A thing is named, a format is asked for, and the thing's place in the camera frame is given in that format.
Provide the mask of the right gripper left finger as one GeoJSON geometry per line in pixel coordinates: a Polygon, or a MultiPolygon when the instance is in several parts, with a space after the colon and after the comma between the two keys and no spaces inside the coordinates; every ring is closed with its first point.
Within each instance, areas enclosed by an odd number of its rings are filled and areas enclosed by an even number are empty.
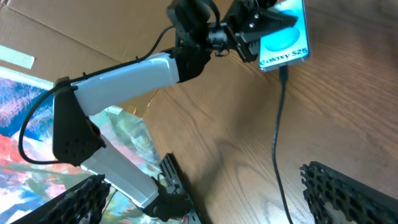
{"type": "Polygon", "coordinates": [[[99,224],[111,188],[104,180],[104,174],[91,175],[15,223],[99,224]]]}

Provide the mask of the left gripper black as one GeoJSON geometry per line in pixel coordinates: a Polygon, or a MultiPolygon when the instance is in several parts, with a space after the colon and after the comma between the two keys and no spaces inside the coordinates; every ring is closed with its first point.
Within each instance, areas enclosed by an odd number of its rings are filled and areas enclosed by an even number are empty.
{"type": "Polygon", "coordinates": [[[243,62],[252,62],[259,53],[259,39],[287,27],[293,27],[298,17],[270,11],[276,0],[234,0],[223,22],[232,36],[233,49],[243,62]]]}

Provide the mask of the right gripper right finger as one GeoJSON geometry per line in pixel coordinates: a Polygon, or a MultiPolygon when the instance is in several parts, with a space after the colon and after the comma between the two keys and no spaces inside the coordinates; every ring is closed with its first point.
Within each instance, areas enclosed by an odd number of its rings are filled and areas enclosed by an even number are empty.
{"type": "Polygon", "coordinates": [[[397,223],[397,199],[319,162],[300,170],[315,223],[397,223]]]}

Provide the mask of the Samsung Galaxy smartphone teal screen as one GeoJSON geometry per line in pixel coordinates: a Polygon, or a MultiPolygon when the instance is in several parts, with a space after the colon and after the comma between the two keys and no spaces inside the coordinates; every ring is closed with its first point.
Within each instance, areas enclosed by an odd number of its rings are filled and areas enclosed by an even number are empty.
{"type": "Polygon", "coordinates": [[[272,12],[294,16],[294,26],[287,27],[261,38],[259,68],[263,71],[283,65],[300,63],[310,57],[307,18],[304,0],[286,0],[271,7],[272,12]]]}

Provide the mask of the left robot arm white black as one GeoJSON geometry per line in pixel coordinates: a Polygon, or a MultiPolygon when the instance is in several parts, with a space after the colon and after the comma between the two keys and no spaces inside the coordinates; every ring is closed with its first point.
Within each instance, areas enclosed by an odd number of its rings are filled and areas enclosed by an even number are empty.
{"type": "Polygon", "coordinates": [[[201,74],[211,55],[235,50],[243,62],[257,59],[255,45],[267,34],[293,27],[297,17],[272,9],[272,1],[235,1],[220,16],[213,1],[172,1],[166,13],[176,31],[175,47],[54,86],[53,154],[61,163],[79,166],[128,197],[146,215],[164,222],[185,218],[205,223],[203,210],[176,158],[160,163],[165,179],[141,171],[101,133],[91,116],[149,91],[183,83],[201,74]]]}

